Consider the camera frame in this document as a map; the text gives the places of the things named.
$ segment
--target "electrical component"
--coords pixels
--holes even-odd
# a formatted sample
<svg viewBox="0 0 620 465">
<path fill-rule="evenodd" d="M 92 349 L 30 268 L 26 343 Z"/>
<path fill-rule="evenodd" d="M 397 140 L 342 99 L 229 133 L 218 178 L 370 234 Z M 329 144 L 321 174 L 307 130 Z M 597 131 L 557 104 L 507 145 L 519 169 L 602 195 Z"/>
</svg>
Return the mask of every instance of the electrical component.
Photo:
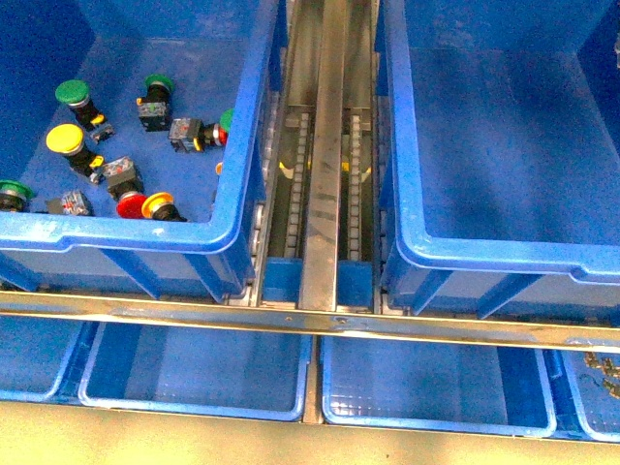
<svg viewBox="0 0 620 465">
<path fill-rule="evenodd" d="M 0 181 L 0 211 L 22 212 L 35 197 L 28 186 L 17 181 Z"/>
<path fill-rule="evenodd" d="M 233 125 L 233 116 L 233 108 L 227 109 L 222 113 L 222 116 L 220 116 L 220 126 L 222 126 L 222 128 L 224 128 L 224 131 L 226 131 L 227 133 L 231 131 L 231 126 Z"/>
<path fill-rule="evenodd" d="M 603 387 L 609 391 L 611 397 L 620 399 L 620 385 L 616 385 L 610 380 L 603 380 Z"/>
<path fill-rule="evenodd" d="M 142 206 L 142 215 L 157 221 L 187 221 L 174 206 L 174 197 L 168 192 L 159 192 L 146 199 Z"/>
<path fill-rule="evenodd" d="M 46 201 L 47 212 L 52 215 L 93 216 L 93 207 L 79 190 L 65 192 L 61 198 Z"/>
<path fill-rule="evenodd" d="M 204 144 L 207 147 L 223 147 L 229 139 L 220 123 L 208 124 L 204 127 Z"/>
<path fill-rule="evenodd" d="M 106 116 L 100 112 L 90 98 L 90 89 L 83 80 L 66 80 L 56 87 L 56 100 L 65 104 L 73 112 L 77 123 L 84 128 L 90 138 L 99 143 L 114 135 L 114 128 Z"/>
<path fill-rule="evenodd" d="M 620 367 L 615 366 L 611 358 L 603 359 L 603 373 L 605 376 L 611 376 L 613 378 L 620 378 Z"/>
<path fill-rule="evenodd" d="M 56 126 L 47 134 L 46 144 L 49 150 L 65 157 L 73 171 L 99 184 L 104 158 L 86 147 L 80 127 L 75 124 Z"/>
<path fill-rule="evenodd" d="M 104 165 L 103 174 L 108 181 L 108 192 L 118 202 L 116 213 L 121 218 L 142 218 L 142 204 L 146 196 L 138 167 L 129 157 L 122 157 Z"/>
<path fill-rule="evenodd" d="M 168 139 L 174 151 L 203 152 L 205 147 L 226 145 L 228 133 L 219 123 L 204 126 L 197 118 L 176 118 L 170 125 Z"/>
<path fill-rule="evenodd" d="M 138 117 L 147 133 L 167 131 L 171 127 L 172 81 L 164 75 L 150 75 L 144 81 L 146 97 L 136 100 Z"/>
<path fill-rule="evenodd" d="M 594 368 L 596 370 L 602 369 L 603 366 L 599 362 L 597 355 L 594 352 L 586 352 L 584 356 L 584 361 L 587 366 L 590 368 Z"/>
<path fill-rule="evenodd" d="M 168 139 L 175 152 L 204 151 L 204 125 L 196 118 L 177 118 L 170 125 Z"/>
</svg>

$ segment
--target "blue storage bin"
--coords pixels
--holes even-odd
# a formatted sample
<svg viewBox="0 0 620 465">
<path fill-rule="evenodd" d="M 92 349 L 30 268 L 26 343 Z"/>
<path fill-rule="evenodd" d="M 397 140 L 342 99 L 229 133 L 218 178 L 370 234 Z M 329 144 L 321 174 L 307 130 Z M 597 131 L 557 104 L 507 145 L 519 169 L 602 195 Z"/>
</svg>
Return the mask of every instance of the blue storage bin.
<svg viewBox="0 0 620 465">
<path fill-rule="evenodd" d="M 68 320 L 0 317 L 0 399 L 68 402 L 64 396 L 71 395 L 81 376 L 80 350 L 88 345 L 95 326 Z"/>
<path fill-rule="evenodd" d="M 615 0 L 385 0 L 389 302 L 620 310 Z"/>
<path fill-rule="evenodd" d="M 345 337 L 323 341 L 330 423 L 548 437 L 541 351 Z"/>
<path fill-rule="evenodd" d="M 0 213 L 0 280 L 26 291 L 81 288 L 218 301 L 239 295 L 254 273 L 248 238 L 254 205 L 264 198 L 268 94 L 282 84 L 285 0 L 9 0 L 0 6 L 0 22 L 0 85 L 8 96 L 0 109 L 0 179 L 35 190 L 31 212 L 80 189 L 97 215 Z M 143 130 L 136 98 L 152 73 L 175 83 L 173 117 L 216 122 L 234 108 L 225 150 L 178 154 L 168 132 Z M 54 97 L 70 78 L 88 82 L 116 130 L 87 145 L 108 161 L 130 156 L 145 192 L 171 192 L 190 223 L 117 218 L 105 184 L 91 185 L 47 150 L 47 131 L 75 123 Z"/>
<path fill-rule="evenodd" d="M 583 352 L 549 351 L 545 354 L 562 437 L 620 442 L 620 399 L 603 386 L 607 378 L 601 369 L 590 368 Z M 617 354 L 598 353 L 599 360 L 610 358 L 620 366 Z"/>
<path fill-rule="evenodd" d="M 84 405 L 294 421 L 311 338 L 151 325 L 102 325 L 79 388 Z"/>
</svg>

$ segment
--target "yellow push button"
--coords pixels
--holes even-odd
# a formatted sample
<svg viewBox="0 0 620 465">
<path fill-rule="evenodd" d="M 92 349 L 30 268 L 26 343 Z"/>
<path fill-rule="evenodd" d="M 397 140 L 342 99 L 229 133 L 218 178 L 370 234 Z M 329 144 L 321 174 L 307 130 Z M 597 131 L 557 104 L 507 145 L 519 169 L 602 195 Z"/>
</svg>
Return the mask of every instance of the yellow push button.
<svg viewBox="0 0 620 465">
<path fill-rule="evenodd" d="M 153 194 L 151 197 L 144 201 L 142 205 L 142 216 L 144 218 L 152 218 L 153 211 L 157 210 L 157 207 L 165 203 L 174 203 L 174 197 L 168 192 L 159 192 Z"/>
<path fill-rule="evenodd" d="M 47 148 L 56 153 L 71 153 L 84 141 L 84 132 L 75 124 L 61 124 L 49 131 Z"/>
</svg>

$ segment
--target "green push button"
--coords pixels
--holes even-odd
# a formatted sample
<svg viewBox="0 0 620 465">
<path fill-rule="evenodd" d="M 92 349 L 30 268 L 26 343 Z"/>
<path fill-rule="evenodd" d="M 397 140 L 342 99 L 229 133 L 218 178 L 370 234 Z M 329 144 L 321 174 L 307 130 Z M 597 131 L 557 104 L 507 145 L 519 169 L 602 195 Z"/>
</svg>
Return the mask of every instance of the green push button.
<svg viewBox="0 0 620 465">
<path fill-rule="evenodd" d="M 222 129 L 229 133 L 231 131 L 231 125 L 233 124 L 234 108 L 227 109 L 222 113 L 220 117 L 220 126 Z"/>
<path fill-rule="evenodd" d="M 65 105 L 78 104 L 86 100 L 89 92 L 88 84 L 83 80 L 65 80 L 56 87 L 56 100 Z"/>
<path fill-rule="evenodd" d="M 146 84 L 147 89 L 153 82 L 161 82 L 168 88 L 170 92 L 174 90 L 174 83 L 172 82 L 172 79 L 170 79 L 166 75 L 158 75 L 158 74 L 150 75 L 150 76 L 147 76 L 146 79 L 144 80 L 144 84 Z"/>
<path fill-rule="evenodd" d="M 21 194 L 22 196 L 24 196 L 28 200 L 35 197 L 35 193 L 32 192 L 32 189 L 30 189 L 28 186 L 21 184 L 20 182 L 17 182 L 17 181 L 9 181 L 9 180 L 0 181 L 0 191 L 15 191 Z"/>
</svg>

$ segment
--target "metal frame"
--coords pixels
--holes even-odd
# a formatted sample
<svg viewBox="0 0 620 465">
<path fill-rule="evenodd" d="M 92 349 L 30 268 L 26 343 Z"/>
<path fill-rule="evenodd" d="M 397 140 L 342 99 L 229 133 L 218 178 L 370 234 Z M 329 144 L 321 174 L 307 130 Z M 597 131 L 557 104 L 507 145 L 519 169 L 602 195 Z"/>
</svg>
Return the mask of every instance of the metal frame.
<svg viewBox="0 0 620 465">
<path fill-rule="evenodd" d="M 267 242 L 271 215 L 274 208 L 273 199 L 262 207 L 263 223 L 258 228 L 258 250 L 255 265 L 258 271 L 257 280 L 249 289 L 245 298 L 231 299 L 228 304 L 211 304 L 193 300 L 150 300 L 133 298 L 126 295 L 83 295 L 83 294 L 44 294 L 0 291 L 0 315 L 21 315 L 25 317 L 62 318 L 73 320 L 88 320 L 97 322 L 142 323 L 161 326 L 192 326 L 224 329 L 256 330 L 313 334 L 315 336 L 346 336 L 362 338 L 385 338 L 397 340 L 411 340 L 419 342 L 441 342 L 456 344 L 481 344 L 493 346 L 511 346 L 539 349 L 563 349 L 573 351 L 598 351 L 620 354 L 620 328 L 593 322 L 592 325 L 573 325 L 558 322 L 522 323 L 490 318 L 478 320 L 475 316 L 459 317 L 412 317 L 404 316 L 397 309 L 388 308 L 382 300 L 378 282 L 380 257 L 375 254 L 375 286 L 374 302 L 371 308 L 348 308 L 337 306 L 337 261 L 338 261 L 338 228 L 341 200 L 341 150 L 343 126 L 353 121 L 348 108 L 343 108 L 343 77 L 345 73 L 345 53 L 348 36 L 348 23 L 342 20 L 347 16 L 347 8 L 351 0 L 325 0 L 323 17 L 323 37 L 321 44 L 320 73 L 317 83 L 316 113 L 314 121 L 314 146 L 310 154 L 314 167 L 311 170 L 311 179 L 308 192 L 307 225 L 304 243 L 304 268 L 302 286 L 298 305 L 294 303 L 282 304 L 261 302 L 261 282 L 266 259 Z M 299 16 L 300 1 L 295 2 L 294 21 Z M 373 2 L 372 22 L 376 22 L 377 8 Z M 287 59 L 286 73 L 292 72 L 294 62 L 290 54 Z M 371 85 L 374 85 L 375 75 L 370 75 Z M 285 124 L 288 94 L 284 93 L 274 99 L 272 121 L 269 131 L 275 134 L 268 142 L 267 154 L 269 164 L 265 168 L 265 182 L 267 192 L 275 193 L 276 172 L 278 170 L 278 141 L 277 134 Z M 373 113 L 373 130 L 377 131 L 376 102 Z M 373 176 L 373 188 L 378 189 L 377 175 Z M 380 219 L 377 205 L 374 208 L 373 243 L 375 250 L 380 246 Z M 313 357 L 308 370 L 306 383 L 306 401 L 303 422 L 321 424 L 324 422 L 321 409 L 321 369 L 318 358 L 318 338 L 314 338 Z M 170 421 L 178 418 L 169 414 L 144 414 L 131 412 L 103 412 L 93 409 L 74 409 L 71 407 L 52 407 L 44 405 L 23 406 L 20 404 L 8 405 L 5 410 L 11 409 L 3 417 L 9 417 L 12 412 L 28 411 L 29 415 L 55 415 L 53 424 L 58 423 L 72 426 L 71 438 L 73 441 L 76 431 L 85 430 L 85 424 L 100 423 L 103 421 L 123 421 L 133 423 L 142 422 L 152 425 L 152 434 L 156 437 L 161 431 L 170 431 Z M 617 446 L 592 443 L 566 443 L 556 440 L 534 440 L 527 438 L 502 438 L 483 435 L 396 431 L 379 428 L 352 428 L 331 426 L 327 428 L 311 428 L 299 425 L 274 425 L 259 421 L 246 421 L 221 418 L 185 418 L 185 424 L 195 425 L 202 431 L 206 424 L 217 425 L 218 428 L 226 425 L 230 430 L 239 428 L 240 424 L 250 424 L 251 430 L 260 431 L 263 428 L 280 428 L 280 431 L 302 431 L 304 437 L 319 436 L 317 431 L 327 431 L 327 435 L 337 434 L 342 437 L 344 432 L 355 432 L 361 436 L 385 435 L 398 436 L 399 441 L 411 442 L 408 448 L 414 452 L 413 457 L 419 458 L 419 447 L 425 445 L 429 450 L 431 463 L 437 463 L 434 456 L 440 450 L 454 451 L 451 457 L 469 457 L 481 454 L 479 462 L 486 454 L 495 451 L 495 460 L 509 463 L 513 459 L 515 450 L 527 454 L 528 460 L 535 463 L 568 463 L 579 452 L 587 453 L 590 458 L 596 455 L 598 463 L 609 463 L 615 460 L 611 448 Z M 19 424 L 19 418 L 7 421 L 7 424 Z"/>
</svg>

